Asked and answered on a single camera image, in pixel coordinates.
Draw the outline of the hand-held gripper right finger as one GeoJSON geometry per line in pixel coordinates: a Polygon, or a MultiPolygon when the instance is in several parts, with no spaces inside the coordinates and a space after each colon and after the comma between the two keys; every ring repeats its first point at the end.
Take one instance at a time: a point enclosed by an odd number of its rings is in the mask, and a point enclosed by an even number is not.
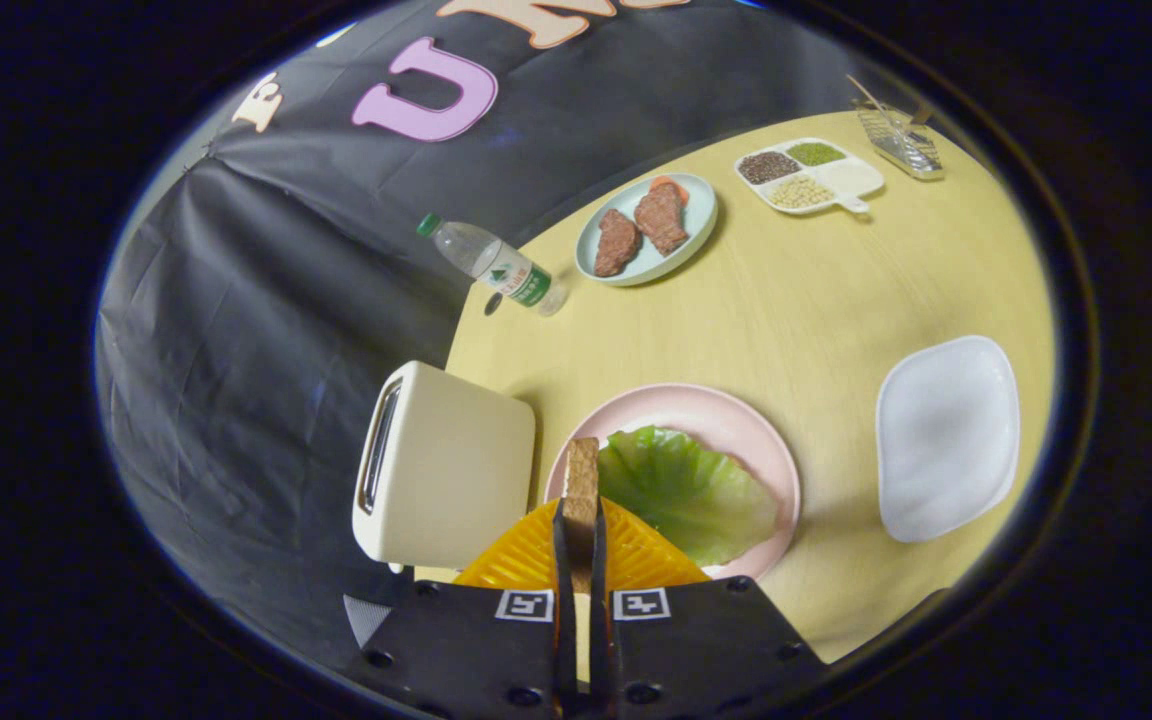
{"type": "Polygon", "coordinates": [[[710,578],[632,511],[600,502],[591,692],[605,714],[776,717],[799,711],[826,675],[753,578],[710,578]]]}

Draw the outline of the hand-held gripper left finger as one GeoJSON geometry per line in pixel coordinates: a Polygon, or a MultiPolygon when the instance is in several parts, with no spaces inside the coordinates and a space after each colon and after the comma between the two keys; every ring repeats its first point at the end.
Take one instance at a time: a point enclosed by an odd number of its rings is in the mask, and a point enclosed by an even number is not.
{"type": "Polygon", "coordinates": [[[457,579],[415,582],[348,679],[410,717],[563,717],[577,692],[563,511],[530,511],[457,579]]]}

